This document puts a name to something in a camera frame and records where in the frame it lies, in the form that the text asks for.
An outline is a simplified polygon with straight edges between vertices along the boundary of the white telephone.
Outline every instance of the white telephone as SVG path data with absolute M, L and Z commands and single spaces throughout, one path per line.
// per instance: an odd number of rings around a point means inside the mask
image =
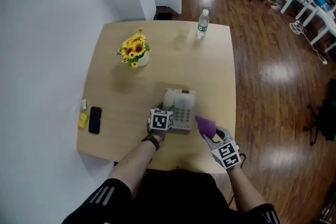
M 189 132 L 193 126 L 196 92 L 166 89 L 162 110 L 173 111 L 172 132 Z

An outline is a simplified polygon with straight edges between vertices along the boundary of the black sleeve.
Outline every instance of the black sleeve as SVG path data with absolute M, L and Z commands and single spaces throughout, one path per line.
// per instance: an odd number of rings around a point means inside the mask
M 245 223 L 280 224 L 279 218 L 271 204 L 264 204 L 253 208 L 243 218 L 245 219 Z
M 111 218 L 130 202 L 131 198 L 131 190 L 122 181 L 107 179 L 62 224 L 111 223 Z

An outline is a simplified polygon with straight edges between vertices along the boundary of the green bottle label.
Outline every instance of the green bottle label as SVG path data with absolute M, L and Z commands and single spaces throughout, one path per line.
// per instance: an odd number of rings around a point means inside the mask
M 199 31 L 201 31 L 201 32 L 206 32 L 207 29 L 208 29 L 208 27 L 207 27 L 207 26 L 201 26 L 201 25 L 198 25 L 198 29 L 199 29 Z

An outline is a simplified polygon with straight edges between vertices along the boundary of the open cabinet door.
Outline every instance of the open cabinet door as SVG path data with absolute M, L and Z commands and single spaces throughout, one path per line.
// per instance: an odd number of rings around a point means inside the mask
M 167 6 L 178 14 L 182 13 L 182 0 L 167 0 Z

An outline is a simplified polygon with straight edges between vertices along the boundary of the black smartphone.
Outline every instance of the black smartphone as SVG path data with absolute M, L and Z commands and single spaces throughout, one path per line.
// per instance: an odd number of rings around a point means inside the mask
M 96 106 L 91 107 L 89 120 L 89 133 L 99 134 L 100 130 L 101 108 Z

